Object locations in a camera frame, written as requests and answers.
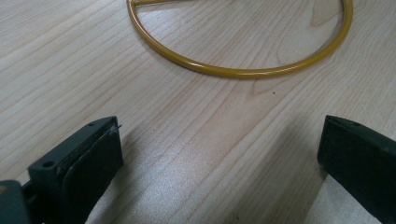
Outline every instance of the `yellow ring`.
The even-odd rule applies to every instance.
[[[341,23],[341,28],[336,38],[326,48],[314,53],[310,57],[289,65],[266,68],[266,69],[234,69],[210,65],[207,63],[196,62],[195,60],[186,58],[176,52],[168,49],[156,39],[154,39],[149,32],[143,27],[142,23],[137,17],[136,7],[157,3],[173,2],[176,0],[127,0],[129,14],[131,16],[132,24],[136,31],[143,37],[143,39],[163,57],[169,59],[174,63],[189,68],[190,70],[208,74],[216,77],[231,77],[231,78],[262,78],[282,76],[297,71],[301,71],[314,63],[319,62],[326,56],[331,54],[346,38],[353,19],[353,1],[343,0],[344,14]]]

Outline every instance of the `wooden table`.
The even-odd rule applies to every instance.
[[[124,167],[88,223],[377,223],[316,155],[326,115],[396,138],[396,3],[355,0],[344,44],[290,76],[210,77],[134,30],[124,1],[4,0],[0,179],[84,124],[119,118]],[[339,0],[184,1],[139,8],[165,46],[238,68],[320,49]]]

